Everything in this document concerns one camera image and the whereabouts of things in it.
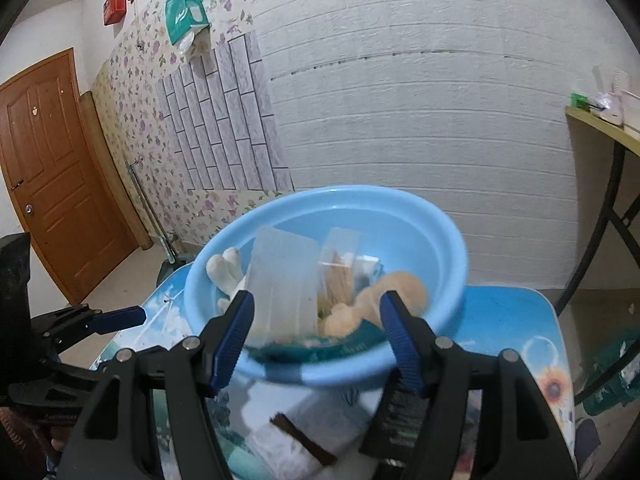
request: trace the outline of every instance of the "floor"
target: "floor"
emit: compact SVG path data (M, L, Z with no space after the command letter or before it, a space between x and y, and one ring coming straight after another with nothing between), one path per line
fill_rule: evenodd
M158 244L147 251L137 249L98 285L86 298L86 303L104 312L143 303L156 288L156 277L164 258L164 251ZM553 302L558 292L543 293ZM640 307L640 298L587 294L572 301L562 313L560 327L575 391L583 386L591 367L591 356L603 344L625 328L640 328L640 310L636 313L635 305ZM89 367L112 337L113 334L94 334L64 352L61 358L65 363ZM597 426L602 444L597 451L596 467L588 479L594 478L609 461L639 411L640 402L636 401L624 408L619 405L600 416ZM582 416L584 412L577 408L577 420Z
M137 248L84 300L103 312L142 304L156 290L160 265L166 258L162 246L143 251ZM63 362L88 368L114 334L93 334L60 354Z

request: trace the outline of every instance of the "door panel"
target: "door panel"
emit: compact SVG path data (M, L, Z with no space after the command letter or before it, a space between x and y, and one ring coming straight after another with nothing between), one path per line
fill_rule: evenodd
M89 153L68 54L0 89L0 148L7 186L22 181L10 192L18 216L56 282L78 302L136 243Z

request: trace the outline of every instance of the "yellow shelf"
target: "yellow shelf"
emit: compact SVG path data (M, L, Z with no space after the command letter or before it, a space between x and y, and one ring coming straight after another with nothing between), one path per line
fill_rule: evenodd
M596 130L600 130L606 136L611 137L613 140L616 140L623 146L626 146L637 156L640 156L640 136L636 136L635 134L626 132L619 126L607 123L607 121L604 121L585 110L580 110L580 108L565 106L564 113L568 117L573 117L574 119L582 123L596 128Z

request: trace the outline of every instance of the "table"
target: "table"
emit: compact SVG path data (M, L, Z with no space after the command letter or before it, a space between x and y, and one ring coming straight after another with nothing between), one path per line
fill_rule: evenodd
M145 301L142 307L147 320L143 326L119 332L107 345L98 362L111 359L120 348L142 350L154 345L171 347L191 335L184 316L184 283L191 264L176 270ZM540 293L525 288L470 286L454 322L446 334L467 350L498 355L504 348L516 349L545 394L569 450L573 452L575 416L572 381L552 305ZM231 471L241 479L270 480L261 460L255 456L244 438L268 423L270 416L286 411L309 396L311 389L248 380L234 374L231 384L216 399L207 402L218 441ZM381 389L360 391L351 386L343 395L357 402L372 415L380 402ZM479 420L480 395L470 392L467 420L475 424L465 431L456 466L456 480L470 476ZM170 432L163 395L154 395L154 412L161 443L161 460L167 480L178 478L172 456ZM376 462L360 455L355 446L345 453L337 465L323 470L314 478L371 478Z
M574 118L596 128L598 131L613 139L614 147L613 162L609 173L609 183L607 184L602 208L600 209L596 225L593 229L593 233L591 234L591 238L587 243L584 254L582 255L582 259L575 268L568 285L555 305L558 316L567 306L567 303L569 303L569 300L571 300L575 291L578 289L580 282L584 278L584 275L587 273L609 223L616 229L625 243L626 248L631 252L631 255L636 261L638 269L640 269L640 245L629 231L631 222L640 212L640 194L638 194L631 206L629 206L622 216L619 216L614 210L616 198L618 196L618 189L620 188L622 170L625 165L626 152L629 151L636 156L640 156L640 137L634 136L622 128L607 123L607 121L595 117L593 114L585 110L580 110L579 108L567 106L564 109L564 113L568 117ZM583 391L578 393L575 396L575 403L580 404L600 390L601 387L615 377L620 370L627 366L638 352L640 352L640 339L636 340L636 342L628 348L626 353L617 362L611 365L611 367L609 367L597 380L588 384Z

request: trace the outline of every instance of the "red wall-mounted box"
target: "red wall-mounted box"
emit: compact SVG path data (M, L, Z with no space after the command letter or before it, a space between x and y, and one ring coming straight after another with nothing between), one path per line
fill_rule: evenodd
M107 0L102 8L105 25L113 25L127 13L127 0Z

